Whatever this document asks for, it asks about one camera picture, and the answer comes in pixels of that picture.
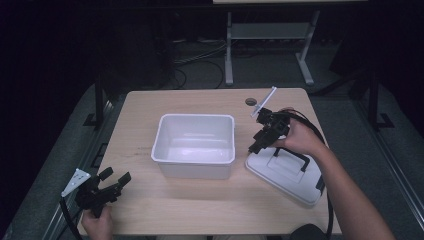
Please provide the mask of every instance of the forearm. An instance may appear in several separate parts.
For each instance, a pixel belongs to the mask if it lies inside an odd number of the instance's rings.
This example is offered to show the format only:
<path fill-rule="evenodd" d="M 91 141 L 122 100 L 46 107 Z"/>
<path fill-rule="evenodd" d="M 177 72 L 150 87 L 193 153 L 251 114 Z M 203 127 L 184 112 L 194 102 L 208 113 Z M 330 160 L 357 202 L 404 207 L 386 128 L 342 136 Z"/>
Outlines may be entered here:
<path fill-rule="evenodd" d="M 314 156 L 346 239 L 394 239 L 377 209 L 326 147 Z"/>

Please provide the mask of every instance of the small round object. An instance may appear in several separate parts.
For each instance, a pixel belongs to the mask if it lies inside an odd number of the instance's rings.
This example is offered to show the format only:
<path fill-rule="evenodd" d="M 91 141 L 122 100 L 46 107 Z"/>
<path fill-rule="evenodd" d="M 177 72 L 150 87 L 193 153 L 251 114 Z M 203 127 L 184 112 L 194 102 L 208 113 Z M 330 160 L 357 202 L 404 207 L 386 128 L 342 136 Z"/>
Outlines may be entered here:
<path fill-rule="evenodd" d="M 244 102 L 249 106 L 255 106 L 258 103 L 254 98 L 247 98 Z"/>

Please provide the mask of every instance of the human hand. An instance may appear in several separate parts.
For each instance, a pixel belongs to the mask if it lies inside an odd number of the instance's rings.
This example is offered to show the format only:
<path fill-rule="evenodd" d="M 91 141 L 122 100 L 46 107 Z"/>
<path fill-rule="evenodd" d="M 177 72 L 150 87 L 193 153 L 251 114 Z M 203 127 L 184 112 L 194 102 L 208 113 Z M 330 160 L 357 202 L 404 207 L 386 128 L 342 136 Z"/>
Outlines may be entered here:
<path fill-rule="evenodd" d="M 290 119 L 290 131 L 286 138 L 275 141 L 271 146 L 284 147 L 293 152 L 311 156 L 327 148 L 312 129 L 293 118 Z"/>
<path fill-rule="evenodd" d="M 112 207 L 105 206 L 99 218 L 96 218 L 91 210 L 84 210 L 81 224 L 92 240 L 111 240 L 112 229 Z"/>

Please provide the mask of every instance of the white storage box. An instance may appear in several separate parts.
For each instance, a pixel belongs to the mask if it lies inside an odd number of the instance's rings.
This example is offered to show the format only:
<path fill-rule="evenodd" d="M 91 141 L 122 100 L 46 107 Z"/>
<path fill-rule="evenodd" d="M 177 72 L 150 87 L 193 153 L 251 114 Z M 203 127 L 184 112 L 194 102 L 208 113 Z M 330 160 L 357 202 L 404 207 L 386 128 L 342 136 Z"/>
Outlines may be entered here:
<path fill-rule="evenodd" d="M 166 177 L 226 179 L 235 159 L 230 115 L 162 116 L 152 159 Z"/>

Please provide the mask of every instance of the human arm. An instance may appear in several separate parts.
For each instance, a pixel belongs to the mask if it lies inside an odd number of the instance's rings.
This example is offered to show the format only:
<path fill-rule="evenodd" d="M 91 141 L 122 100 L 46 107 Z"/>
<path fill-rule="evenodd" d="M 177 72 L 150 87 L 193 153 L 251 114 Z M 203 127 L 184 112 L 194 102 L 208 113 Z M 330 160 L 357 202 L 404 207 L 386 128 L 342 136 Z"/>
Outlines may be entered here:
<path fill-rule="evenodd" d="M 105 206 L 100 217 L 96 218 L 91 210 L 84 210 L 81 224 L 92 240 L 113 239 L 111 211 L 111 206 Z"/>
<path fill-rule="evenodd" d="M 395 239 L 374 205 L 310 128 L 291 119 L 287 137 L 273 146 L 315 159 L 345 239 Z"/>

